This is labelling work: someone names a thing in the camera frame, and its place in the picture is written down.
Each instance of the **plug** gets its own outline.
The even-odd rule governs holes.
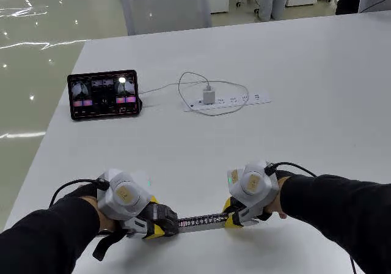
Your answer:
[[[214,89],[208,84],[203,90],[203,104],[210,105],[214,104],[216,100],[216,93]]]

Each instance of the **electrical outlet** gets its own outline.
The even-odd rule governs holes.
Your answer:
[[[271,102],[270,97],[266,92],[253,92],[250,93],[248,96],[247,94],[235,94],[235,95],[228,95],[226,97],[216,98],[216,102],[210,105],[204,105],[202,103],[202,100],[194,100],[188,103],[192,109],[201,111],[201,110],[241,106],[243,105],[243,103],[246,103],[245,105],[256,105],[256,104],[270,103],[270,102]],[[186,104],[183,105],[185,107],[186,112],[191,111],[189,107],[186,106]]]

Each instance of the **floor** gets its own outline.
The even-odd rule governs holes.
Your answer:
[[[229,13],[212,16],[213,26],[258,22],[253,10],[251,2],[238,9],[231,2]],[[335,4],[322,0],[288,8],[284,19],[334,10]],[[84,41],[122,35],[126,28],[119,0],[0,0],[0,228]]]

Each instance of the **black sleeve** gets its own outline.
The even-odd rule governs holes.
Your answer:
[[[99,226],[97,211],[81,198],[32,212],[0,234],[1,273],[71,273]]]
[[[391,185],[294,176],[282,186],[280,201],[286,214],[339,244],[365,273],[391,273]]]

